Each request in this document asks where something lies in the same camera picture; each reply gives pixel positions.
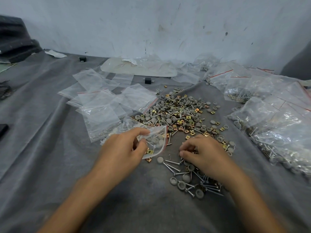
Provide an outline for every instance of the small black box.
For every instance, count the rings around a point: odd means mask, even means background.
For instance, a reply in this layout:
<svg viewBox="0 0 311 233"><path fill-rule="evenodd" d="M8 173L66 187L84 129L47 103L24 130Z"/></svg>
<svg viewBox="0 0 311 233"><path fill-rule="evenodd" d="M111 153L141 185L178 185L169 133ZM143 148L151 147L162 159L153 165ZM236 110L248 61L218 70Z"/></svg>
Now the small black box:
<svg viewBox="0 0 311 233"><path fill-rule="evenodd" d="M145 84L151 84L151 78L145 78Z"/></svg>
<svg viewBox="0 0 311 233"><path fill-rule="evenodd" d="M80 59L80 62L86 62L86 57L85 56L79 57L79 59Z"/></svg>

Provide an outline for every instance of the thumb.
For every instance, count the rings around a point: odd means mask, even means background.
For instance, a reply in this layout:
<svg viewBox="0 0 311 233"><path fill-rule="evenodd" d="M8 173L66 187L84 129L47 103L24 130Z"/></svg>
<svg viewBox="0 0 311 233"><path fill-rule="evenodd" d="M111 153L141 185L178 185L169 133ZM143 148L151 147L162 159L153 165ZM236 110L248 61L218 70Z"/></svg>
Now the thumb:
<svg viewBox="0 0 311 233"><path fill-rule="evenodd" d="M146 152L146 150L148 149L148 145L147 145L147 142L146 142L146 139L145 138L142 138L138 144L137 144L137 147L136 149L132 152L132 154L134 156L138 156L140 158L142 158Z"/></svg>
<svg viewBox="0 0 311 233"><path fill-rule="evenodd" d="M182 150L179 152L179 156L184 158L188 162L194 164L195 166L197 166L200 163L198 155L191 153L189 151Z"/></svg>

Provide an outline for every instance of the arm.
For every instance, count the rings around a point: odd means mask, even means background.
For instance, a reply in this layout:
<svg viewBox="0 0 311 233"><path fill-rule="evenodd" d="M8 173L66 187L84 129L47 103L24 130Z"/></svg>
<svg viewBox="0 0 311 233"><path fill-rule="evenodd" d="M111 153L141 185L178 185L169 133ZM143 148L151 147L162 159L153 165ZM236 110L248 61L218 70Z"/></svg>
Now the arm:
<svg viewBox="0 0 311 233"><path fill-rule="evenodd" d="M112 135L103 145L99 158L87 176L81 178L64 203L38 233L72 233L79 230L91 211L140 163L147 150L148 129L134 128Z"/></svg>
<svg viewBox="0 0 311 233"><path fill-rule="evenodd" d="M195 147L199 154L189 152ZM203 135L190 138L181 145L179 155L230 191L248 232L286 232L256 191L251 179L215 139Z"/></svg>

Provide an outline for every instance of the table surface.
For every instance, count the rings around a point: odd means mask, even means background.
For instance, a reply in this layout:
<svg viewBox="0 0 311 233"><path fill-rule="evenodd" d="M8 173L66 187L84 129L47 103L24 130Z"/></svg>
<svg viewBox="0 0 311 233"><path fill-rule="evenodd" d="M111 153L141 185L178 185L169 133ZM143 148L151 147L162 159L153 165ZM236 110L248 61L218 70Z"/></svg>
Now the table surface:
<svg viewBox="0 0 311 233"><path fill-rule="evenodd" d="M57 92L76 82L72 74L99 66L107 58L88 56L81 63L78 55L67 55L57 59L42 51L0 74L0 81L10 80L15 90L0 101L0 123L10 126L0 141L0 232L38 230L77 179L91 169L99 152L99 141L90 142L82 115ZM254 180L270 209L288 231L310 231L311 185L282 165L270 165L224 117L239 103L225 101L204 82L191 86L168 78L153 80L151 85L143 84L142 76L134 76L132 84L163 89L163 95L183 88L188 96L218 102L221 108L216 114L203 113L205 124L215 120L229 126L223 136L236 143L232 159ZM178 132L161 156L168 159L171 154L171 160L178 161L178 147L184 140L185 134ZM92 212L81 232L244 231L229 193L192 199L172 186L170 177L170 171L155 159L142 160Z"/></svg>

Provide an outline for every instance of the person's right hand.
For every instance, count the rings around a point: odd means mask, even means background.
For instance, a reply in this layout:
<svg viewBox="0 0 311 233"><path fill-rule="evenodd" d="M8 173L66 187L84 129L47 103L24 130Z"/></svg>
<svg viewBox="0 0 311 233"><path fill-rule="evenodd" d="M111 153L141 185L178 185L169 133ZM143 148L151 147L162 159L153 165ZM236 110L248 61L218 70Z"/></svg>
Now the person's right hand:
<svg viewBox="0 0 311 233"><path fill-rule="evenodd" d="M197 147L199 154L191 153ZM204 174L224 185L240 173L240 168L232 161L222 145L208 136L198 135L184 142L179 148L179 155L195 165Z"/></svg>

